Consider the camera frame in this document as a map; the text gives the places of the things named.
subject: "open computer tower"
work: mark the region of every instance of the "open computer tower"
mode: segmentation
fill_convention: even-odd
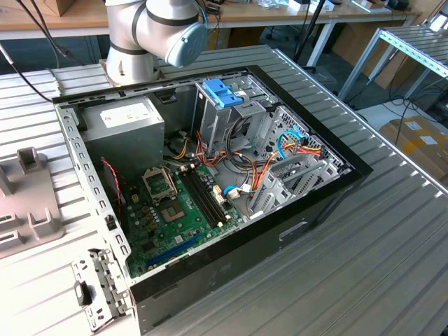
[[[108,244],[73,262],[93,331],[141,334],[322,223],[372,169],[257,66],[54,100]]]

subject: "yellow wire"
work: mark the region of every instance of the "yellow wire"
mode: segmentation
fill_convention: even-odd
[[[174,159],[178,160],[185,156],[185,154],[187,153],[187,143],[188,143],[188,139],[185,139],[185,143],[183,145],[183,149],[182,149],[181,153],[179,155],[175,156]]]

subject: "table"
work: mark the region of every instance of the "table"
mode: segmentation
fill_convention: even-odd
[[[448,191],[278,50],[214,50],[184,69],[165,64],[162,71],[175,78],[245,64],[262,67],[374,171],[324,224],[152,335],[439,335],[448,321]],[[97,65],[54,72],[66,94],[109,86]],[[49,71],[27,77],[57,95]],[[0,306],[0,330],[11,336],[90,335],[70,262],[103,242],[56,113],[16,75],[5,75],[0,119],[1,159],[23,146],[50,158],[66,228],[57,241],[0,260],[7,302]],[[124,318],[101,335],[137,336],[136,325]],[[4,332],[8,326],[10,333]]]
[[[336,6],[332,12],[322,12],[317,24],[324,24],[307,66],[315,66],[337,23],[341,22],[374,22],[402,21],[403,26],[412,24],[421,13],[411,10],[404,14],[401,11],[392,13],[368,13],[350,1]],[[264,9],[256,3],[224,3],[221,6],[220,28],[266,27],[302,24],[305,12],[297,12],[288,6],[279,9]],[[77,0],[63,17],[45,16],[51,34],[57,36],[86,36],[109,34],[106,8],[102,0]],[[209,28],[216,26],[216,18],[209,16]],[[42,33],[21,10],[6,8],[0,13],[0,40],[41,38]]]
[[[410,97],[431,71],[441,77],[448,76],[448,36],[435,33],[425,26],[378,29],[339,92],[338,97],[341,100],[344,100],[350,92],[351,87],[380,40],[389,43],[390,46],[378,61],[369,78],[374,78],[381,71],[395,49],[412,57],[426,67],[426,70],[405,94],[405,98]]]

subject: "motherboard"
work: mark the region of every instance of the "motherboard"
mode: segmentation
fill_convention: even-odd
[[[148,170],[124,193],[127,259],[132,278],[200,246],[242,223],[230,200],[222,199],[207,167]]]

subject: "metal table surface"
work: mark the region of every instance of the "metal table surface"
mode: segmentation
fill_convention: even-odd
[[[205,52],[164,73],[257,64],[374,172],[329,219],[185,309],[152,335],[437,335],[448,323],[448,192],[345,105],[265,45]],[[107,88],[97,65],[55,70],[65,94]],[[28,73],[56,95],[48,71]],[[35,146],[50,160],[63,238],[0,260],[2,335],[90,335],[70,262],[102,247],[52,105],[16,75],[0,77],[0,158]],[[131,317],[103,335],[138,335]]]
[[[409,97],[416,90],[430,71],[441,77],[448,76],[448,35],[435,33],[425,26],[380,28],[370,40],[358,63],[347,78],[338,95],[340,99],[343,100],[348,95],[380,40],[389,43],[390,46],[378,61],[369,78],[374,78],[378,71],[381,71],[394,49],[398,49],[426,67],[425,72],[405,97]]]

